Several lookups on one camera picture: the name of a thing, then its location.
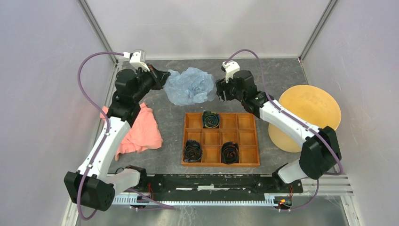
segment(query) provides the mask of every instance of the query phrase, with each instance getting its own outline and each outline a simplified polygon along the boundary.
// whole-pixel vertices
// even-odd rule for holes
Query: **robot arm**
[[[65,186],[71,200],[77,202],[77,194],[83,172],[90,170],[85,178],[81,204],[96,210],[107,210],[115,195],[131,187],[144,186],[141,178],[146,177],[145,169],[127,166],[121,173],[107,177],[111,161],[125,135],[133,126],[140,112],[140,100],[151,90],[160,90],[165,85],[170,73],[156,70],[152,65],[145,63],[145,53],[136,50],[134,53],[124,53],[136,71],[124,69],[117,73],[116,92],[112,96],[112,103],[107,116],[110,121],[110,131],[106,133],[106,125],[100,137],[107,135],[95,161],[90,165],[96,149],[101,143],[98,139],[85,161],[76,172],[67,172],[64,178]]]
[[[226,72],[226,77],[216,81],[219,99],[239,100],[247,112],[272,123],[302,146],[299,160],[288,163],[273,173],[284,184],[306,177],[318,179],[336,164],[327,147],[310,130],[321,135],[341,160],[337,137],[332,128],[312,125],[285,109],[273,97],[268,100],[265,92],[257,90],[252,73],[239,70],[237,62],[223,62],[222,70]],[[287,117],[287,114],[292,115],[295,120]]]

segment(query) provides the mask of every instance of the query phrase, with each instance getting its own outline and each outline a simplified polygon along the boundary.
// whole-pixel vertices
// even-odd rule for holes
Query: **gray table surface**
[[[308,197],[294,197],[294,207]],[[84,210],[88,216],[92,210]],[[139,211],[112,205],[76,226],[348,226],[340,197],[317,197],[302,210],[278,213],[262,206],[176,206],[175,210]]]
[[[172,69],[180,73],[188,67],[196,67],[212,74],[215,79],[224,77],[220,67],[221,59],[210,60],[159,60],[147,61],[158,70]],[[263,90],[260,67],[255,59],[236,59],[241,70],[250,70],[255,78],[258,90]],[[288,88],[307,84],[302,68],[297,59],[262,59],[267,88],[276,99]],[[124,63],[122,68],[129,67]],[[118,161],[113,160],[109,173],[114,173],[119,167],[134,165],[147,169],[147,173],[272,173],[281,165],[299,158],[299,153],[287,153],[278,149],[269,138],[268,123],[256,119],[259,143],[260,166],[257,168],[229,168],[229,167],[183,167],[181,154],[183,146],[184,114],[186,112],[245,112],[238,101],[211,102],[189,106],[172,104],[165,91],[150,91],[143,101],[153,109],[163,138],[162,147],[157,150],[146,150],[141,153],[127,153],[120,155]]]

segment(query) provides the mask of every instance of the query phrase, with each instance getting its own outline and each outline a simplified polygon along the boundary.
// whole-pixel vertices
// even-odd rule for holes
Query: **white wall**
[[[337,130],[364,225],[398,225],[399,2],[339,1],[304,60],[342,110]]]
[[[114,51],[141,48],[147,58],[195,59],[229,57],[242,48],[261,57],[299,56],[328,0],[88,3]]]
[[[76,72],[103,51],[75,0],[0,3],[0,225],[61,224],[67,171],[89,152],[99,114]],[[87,63],[83,86],[101,104],[112,63]]]

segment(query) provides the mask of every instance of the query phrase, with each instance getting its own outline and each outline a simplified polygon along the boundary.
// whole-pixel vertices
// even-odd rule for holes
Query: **black joint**
[[[269,97],[270,97],[269,101],[273,101],[274,100],[274,97],[272,95],[269,95]]]
[[[323,129],[319,129],[318,134],[327,141],[338,159],[341,160],[341,151],[335,131],[326,126]],[[308,177],[314,180],[319,179],[335,164],[334,157],[317,136],[314,135],[306,139],[302,145],[299,166]]]
[[[241,102],[245,111],[257,118],[260,117],[260,108],[268,101],[265,92],[257,90],[254,77],[250,71],[242,70],[234,73],[233,79],[230,78],[228,83],[225,79],[217,80],[216,90],[219,100],[236,99]]]
[[[150,69],[149,73],[151,77],[155,80],[156,85],[153,86],[151,89],[153,90],[161,90],[163,86],[166,83],[166,80],[168,80],[170,76],[170,72],[163,72],[163,71],[158,71],[155,69],[152,65],[147,65],[148,68]]]
[[[107,117],[117,117],[121,121],[127,121],[130,127],[133,126],[138,114],[140,113],[140,105],[132,102],[131,104],[124,104],[119,101],[113,101],[107,112]]]
[[[82,177],[83,175],[72,172],[67,172],[64,177],[66,190],[73,203],[77,203],[78,188]],[[106,184],[95,177],[85,178],[80,199],[81,205],[106,211],[111,206],[114,197],[115,190],[113,184]]]
[[[147,170],[146,169],[138,167],[138,166],[132,166],[132,165],[129,165],[129,166],[125,167],[125,169],[136,170],[136,171],[138,171],[140,173],[140,180],[138,182],[138,185],[136,185],[134,187],[134,189],[141,190],[141,189],[144,189],[147,186],[147,181],[146,181]]]

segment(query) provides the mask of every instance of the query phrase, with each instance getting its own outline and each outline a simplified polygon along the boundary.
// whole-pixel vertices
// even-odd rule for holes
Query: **metal frame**
[[[321,29],[325,25],[327,19],[329,18],[332,10],[336,6],[337,2],[339,0],[330,0],[326,9],[324,10],[320,20],[318,21],[316,27],[314,28],[309,40],[307,41],[302,53],[299,56],[299,61],[302,64],[303,60],[306,58],[307,54],[309,53],[309,50],[311,49],[312,45],[314,44],[315,40],[317,39],[319,33],[321,32]],[[107,41],[104,33],[102,32],[100,26],[98,25],[98,22],[96,18],[93,15],[93,12],[91,11],[88,3],[86,0],[78,0],[78,3],[80,4],[83,12],[85,13],[86,17],[88,18],[91,26],[93,27],[93,30],[95,31],[96,35],[98,36],[99,40],[101,41],[101,44],[107,51],[112,51],[112,48]],[[109,86],[109,90],[107,93],[106,101],[105,104],[109,104],[111,102],[111,97],[112,93],[114,92],[115,87],[113,86],[113,83],[116,78],[116,73],[119,71],[121,65],[123,62],[119,62],[115,56],[110,55],[110,59],[112,62],[115,64],[115,68],[113,71],[111,83]],[[98,132],[97,135],[100,133],[102,128],[102,122],[100,122],[99,127],[98,127]],[[348,219],[348,223],[350,226],[360,226],[361,221],[359,219],[358,211],[356,208],[356,201],[354,199],[354,194],[353,190],[351,188],[351,185],[349,183],[348,177],[346,175],[340,175],[340,176],[328,176],[324,175],[320,178],[320,188],[319,188],[319,193],[318,196],[340,196],[343,207],[345,210],[346,217]],[[301,194],[294,194],[294,196],[309,196],[312,195],[313,192],[316,190],[316,181],[312,179],[303,179],[302,180],[302,185],[303,185],[303,193]],[[273,196],[287,196],[288,194],[265,194],[265,197],[273,197]],[[67,208],[64,214],[64,218],[62,221],[63,226],[74,226],[77,222],[78,219],[78,212],[77,212],[77,206],[76,204],[72,203],[72,201],[69,199]]]
[[[321,29],[323,28],[324,24],[328,20],[331,12],[333,11],[333,9],[336,6],[338,1],[339,0],[330,0],[330,2],[327,4],[326,9],[324,10],[323,14],[321,15],[308,42],[306,43],[305,48],[302,50],[302,53],[299,56],[300,61],[303,61],[306,58],[306,55],[309,53],[309,50],[311,49],[311,47],[314,44],[317,37],[319,36]]]
[[[90,9],[90,6],[88,5],[86,0],[77,0],[80,7],[82,8],[83,13],[86,15],[91,27],[93,28],[94,32],[96,33],[98,39],[100,40],[102,46],[104,49],[108,52],[113,52],[109,42],[107,41],[103,30],[101,30],[100,25],[98,24],[96,17],[94,17],[93,12]],[[108,55],[111,61],[116,65],[118,62],[116,56],[114,55]]]

